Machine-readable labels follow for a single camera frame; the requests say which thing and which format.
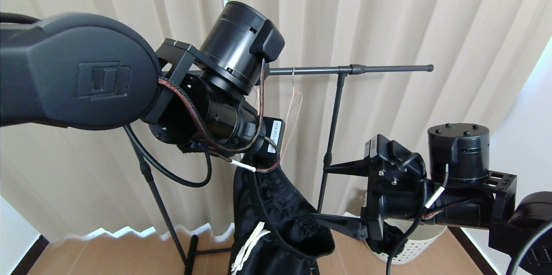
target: black fabric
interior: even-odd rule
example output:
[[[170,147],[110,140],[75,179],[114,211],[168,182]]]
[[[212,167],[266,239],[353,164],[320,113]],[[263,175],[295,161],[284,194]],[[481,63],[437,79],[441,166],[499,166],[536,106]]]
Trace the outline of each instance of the black fabric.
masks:
[[[318,224],[316,210],[278,166],[269,173],[236,169],[234,176],[234,244],[231,265],[258,222],[270,233],[260,239],[239,275],[309,275],[317,258],[335,243],[329,228]]]
[[[366,243],[368,244],[368,247],[370,247],[371,251],[375,253],[384,252],[390,255],[391,251],[393,250],[393,246],[403,234],[404,233],[400,230],[400,228],[383,222],[383,240],[376,241],[370,238],[366,238]],[[405,246],[402,245],[402,247],[398,250],[397,255],[401,253],[404,249]]]

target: laundry basket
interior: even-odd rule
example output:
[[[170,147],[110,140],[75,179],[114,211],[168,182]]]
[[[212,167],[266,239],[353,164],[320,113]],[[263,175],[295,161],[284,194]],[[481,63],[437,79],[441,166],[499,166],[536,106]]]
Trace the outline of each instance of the laundry basket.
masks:
[[[396,226],[397,228],[400,228],[402,232],[406,232],[412,222],[405,221],[405,220],[394,220],[394,219],[387,219],[385,220],[389,225]],[[416,258],[424,249],[426,249],[430,244],[436,240],[445,230],[447,229],[446,226],[443,225],[420,225],[412,234],[410,237],[408,237],[408,241],[406,241],[405,248],[402,250],[401,253],[398,254],[398,256],[393,258],[393,264],[399,265],[399,264],[405,264],[412,261],[414,258]],[[386,253],[375,253],[379,259],[382,259],[384,261],[387,261],[388,255]]]

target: white label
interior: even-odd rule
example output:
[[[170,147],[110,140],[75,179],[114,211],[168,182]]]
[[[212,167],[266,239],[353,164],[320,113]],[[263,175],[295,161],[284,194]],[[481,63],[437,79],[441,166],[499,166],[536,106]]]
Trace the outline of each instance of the white label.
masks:
[[[370,158],[378,155],[378,135],[370,139]]]
[[[280,128],[282,128],[282,121],[272,122],[272,132],[270,133],[270,139],[274,141],[274,144],[278,146],[278,138],[280,138]],[[276,153],[276,149],[272,145],[268,145],[268,152]]]

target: beige curtain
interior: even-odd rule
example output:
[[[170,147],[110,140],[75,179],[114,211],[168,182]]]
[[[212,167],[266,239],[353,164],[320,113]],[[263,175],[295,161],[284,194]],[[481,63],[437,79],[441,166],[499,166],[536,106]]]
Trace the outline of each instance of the beige curtain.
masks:
[[[552,0],[239,0],[272,19],[286,39],[272,67],[426,65],[432,73],[368,73],[345,80],[333,162],[360,159],[364,142],[384,134],[427,160],[426,130],[477,122],[494,131],[552,35]],[[200,45],[222,0],[2,0],[2,11],[44,17],[85,11],[116,18],[156,48],[163,37]],[[316,204],[331,119],[335,76],[295,76],[282,166]],[[266,114],[285,118],[292,78],[270,77]],[[199,181],[201,156],[159,143],[142,123],[138,137],[169,169]],[[2,196],[48,239],[124,226],[166,228],[122,129],[86,132],[32,124],[3,128]],[[232,222],[233,169],[215,160],[205,188],[155,173],[175,223]],[[358,211],[366,179],[330,175],[323,210]]]

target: drawstring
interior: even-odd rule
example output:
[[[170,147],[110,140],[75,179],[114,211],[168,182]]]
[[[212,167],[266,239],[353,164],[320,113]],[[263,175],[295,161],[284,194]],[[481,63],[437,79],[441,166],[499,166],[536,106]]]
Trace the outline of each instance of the drawstring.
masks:
[[[243,264],[251,254],[251,251],[257,244],[257,242],[262,238],[264,235],[270,233],[269,230],[263,230],[264,228],[264,222],[259,222],[257,224],[257,227],[253,230],[249,238],[247,238],[247,241],[240,249],[240,252],[238,252],[238,255],[236,256],[236,259],[234,260],[234,263],[232,263],[232,275],[236,275],[238,271],[241,271]]]

